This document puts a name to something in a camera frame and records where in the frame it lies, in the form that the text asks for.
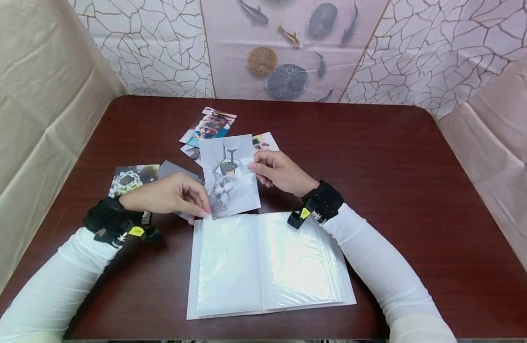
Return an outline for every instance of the table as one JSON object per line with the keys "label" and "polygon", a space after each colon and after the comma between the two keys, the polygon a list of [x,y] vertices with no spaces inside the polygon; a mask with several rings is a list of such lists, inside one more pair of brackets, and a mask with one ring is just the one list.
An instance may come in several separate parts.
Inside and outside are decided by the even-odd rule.
{"label": "table", "polygon": [[[229,135],[271,131],[334,185],[414,267],[457,337],[527,337],[527,275],[428,113],[413,106],[120,97],[90,138],[0,297],[21,286],[107,195],[116,166],[169,160],[199,175],[180,136],[204,106],[237,114]],[[299,199],[260,188],[259,213]],[[386,338],[378,304],[350,270],[356,306],[186,321],[192,229],[156,218],[155,246],[129,239],[73,319],[70,339]]]}

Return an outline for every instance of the black wrist band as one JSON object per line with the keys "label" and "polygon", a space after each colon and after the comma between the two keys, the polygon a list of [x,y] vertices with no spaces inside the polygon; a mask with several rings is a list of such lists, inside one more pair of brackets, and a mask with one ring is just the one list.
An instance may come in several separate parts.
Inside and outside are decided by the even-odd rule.
{"label": "black wrist band", "polygon": [[320,225],[335,217],[343,205],[343,197],[331,185],[320,180],[320,185],[303,196],[303,207],[299,213],[292,212],[288,224],[299,229],[305,219],[312,214]]}
{"label": "black wrist band", "polygon": [[139,236],[144,241],[154,241],[158,238],[159,231],[156,227],[147,228],[151,221],[151,213],[126,210],[119,198],[108,196],[101,200],[88,210],[82,220],[84,226],[94,232],[94,240],[118,248],[129,234]]}

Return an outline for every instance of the white wallpaper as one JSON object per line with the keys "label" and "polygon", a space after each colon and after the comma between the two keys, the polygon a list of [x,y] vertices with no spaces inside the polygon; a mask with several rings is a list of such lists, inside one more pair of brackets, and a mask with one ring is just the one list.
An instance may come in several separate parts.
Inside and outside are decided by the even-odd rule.
{"label": "white wallpaper", "polygon": [[440,119],[526,52],[527,0],[392,0],[340,102]]}
{"label": "white wallpaper", "polygon": [[69,0],[130,94],[213,98],[197,0]]}
{"label": "white wallpaper", "polygon": [[[215,96],[198,0],[69,1],[131,94]],[[333,88],[339,102],[417,105],[438,120],[526,52],[527,0],[391,0],[352,79]]]}

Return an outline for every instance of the hand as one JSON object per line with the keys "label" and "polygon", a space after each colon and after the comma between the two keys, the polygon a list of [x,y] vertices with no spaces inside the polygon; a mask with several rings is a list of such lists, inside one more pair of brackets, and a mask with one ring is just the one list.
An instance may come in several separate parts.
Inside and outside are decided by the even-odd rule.
{"label": "hand", "polygon": [[119,198],[119,202],[125,209],[136,212],[187,212],[191,225],[195,223],[195,217],[205,217],[210,213],[206,189],[181,172],[129,191]]}
{"label": "hand", "polygon": [[319,185],[317,180],[281,151],[258,151],[249,168],[256,172],[258,180],[267,187],[274,184],[281,191],[300,197]]}

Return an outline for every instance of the white sleeve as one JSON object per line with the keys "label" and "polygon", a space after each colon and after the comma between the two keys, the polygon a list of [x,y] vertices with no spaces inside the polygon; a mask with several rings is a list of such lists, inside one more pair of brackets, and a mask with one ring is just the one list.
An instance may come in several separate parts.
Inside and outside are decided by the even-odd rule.
{"label": "white sleeve", "polygon": [[[364,218],[344,203],[338,215],[323,227],[338,240],[353,270],[378,300],[391,327],[391,342],[456,342],[410,264]],[[434,318],[442,329],[433,331],[435,326],[429,326],[432,319],[419,322],[407,320],[408,317]],[[430,337],[442,340],[429,340]]]}
{"label": "white sleeve", "polygon": [[94,241],[94,234],[86,228],[76,231],[4,312],[0,343],[59,342],[84,297],[117,252],[107,243]]}

